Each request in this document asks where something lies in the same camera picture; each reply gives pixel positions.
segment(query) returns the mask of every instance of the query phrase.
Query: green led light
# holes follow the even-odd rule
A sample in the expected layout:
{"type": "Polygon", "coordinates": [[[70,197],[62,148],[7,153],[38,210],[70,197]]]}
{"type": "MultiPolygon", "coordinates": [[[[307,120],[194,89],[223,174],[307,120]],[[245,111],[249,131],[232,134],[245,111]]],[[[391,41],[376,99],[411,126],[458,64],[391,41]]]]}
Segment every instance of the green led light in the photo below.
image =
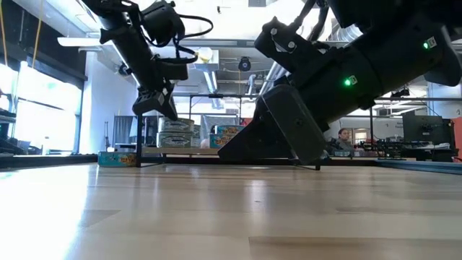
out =
{"type": "Polygon", "coordinates": [[[352,85],[351,79],[345,79],[344,85],[347,86],[347,87],[351,86],[352,85]]]}

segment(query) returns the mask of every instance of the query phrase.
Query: man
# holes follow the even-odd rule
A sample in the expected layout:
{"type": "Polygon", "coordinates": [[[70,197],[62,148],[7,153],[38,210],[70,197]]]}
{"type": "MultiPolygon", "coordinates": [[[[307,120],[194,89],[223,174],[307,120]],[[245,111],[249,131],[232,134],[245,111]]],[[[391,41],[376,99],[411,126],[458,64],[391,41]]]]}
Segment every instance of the man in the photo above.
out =
{"type": "Polygon", "coordinates": [[[340,129],[339,138],[336,142],[342,150],[350,152],[351,156],[354,156],[353,144],[349,141],[349,132],[347,129],[340,129]]]}

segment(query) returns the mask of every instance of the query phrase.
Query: person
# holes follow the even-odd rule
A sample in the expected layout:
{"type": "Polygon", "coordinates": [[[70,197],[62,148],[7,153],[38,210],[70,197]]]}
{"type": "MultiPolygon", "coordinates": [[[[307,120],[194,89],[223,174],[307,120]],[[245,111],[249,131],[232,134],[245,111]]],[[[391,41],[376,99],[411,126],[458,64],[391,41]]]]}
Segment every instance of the person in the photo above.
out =
{"type": "Polygon", "coordinates": [[[339,138],[336,143],[342,150],[350,152],[351,156],[354,155],[354,146],[349,141],[349,132],[347,129],[340,129],[339,138]]]}

